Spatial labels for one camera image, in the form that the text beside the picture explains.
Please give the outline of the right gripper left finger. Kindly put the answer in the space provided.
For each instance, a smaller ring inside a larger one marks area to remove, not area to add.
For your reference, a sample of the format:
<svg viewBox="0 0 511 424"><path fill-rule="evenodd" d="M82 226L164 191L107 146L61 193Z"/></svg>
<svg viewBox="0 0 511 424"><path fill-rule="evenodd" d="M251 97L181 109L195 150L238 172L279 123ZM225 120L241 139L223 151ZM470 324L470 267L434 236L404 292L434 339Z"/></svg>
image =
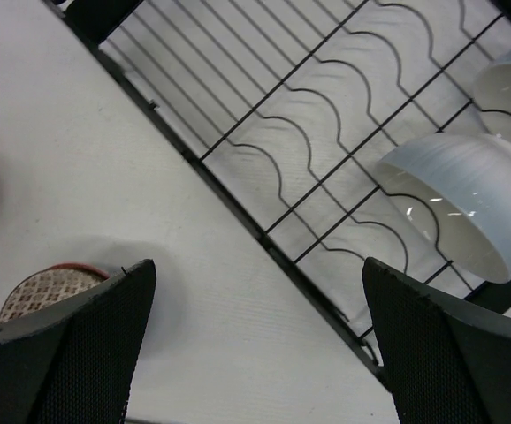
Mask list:
<svg viewBox="0 0 511 424"><path fill-rule="evenodd" d="M121 423L156 290L151 259L0 324L0 423Z"/></svg>

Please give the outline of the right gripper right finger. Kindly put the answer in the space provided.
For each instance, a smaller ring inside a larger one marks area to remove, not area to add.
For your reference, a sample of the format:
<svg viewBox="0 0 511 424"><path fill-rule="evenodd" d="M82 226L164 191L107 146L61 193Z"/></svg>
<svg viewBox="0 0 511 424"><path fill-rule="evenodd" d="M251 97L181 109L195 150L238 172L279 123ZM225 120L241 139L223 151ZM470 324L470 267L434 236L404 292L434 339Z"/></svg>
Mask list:
<svg viewBox="0 0 511 424"><path fill-rule="evenodd" d="M369 257L362 282L402 423L511 423L511 318Z"/></svg>

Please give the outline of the brown white patterned bowl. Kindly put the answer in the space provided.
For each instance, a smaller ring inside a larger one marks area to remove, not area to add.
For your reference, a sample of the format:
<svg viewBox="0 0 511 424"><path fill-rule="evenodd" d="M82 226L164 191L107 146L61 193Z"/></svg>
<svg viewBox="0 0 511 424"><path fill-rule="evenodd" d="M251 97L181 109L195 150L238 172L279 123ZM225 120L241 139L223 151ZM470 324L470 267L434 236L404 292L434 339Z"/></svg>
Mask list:
<svg viewBox="0 0 511 424"><path fill-rule="evenodd" d="M59 263L38 271L8 295L0 310L0 324L94 288L109 277L106 271L79 262Z"/></svg>

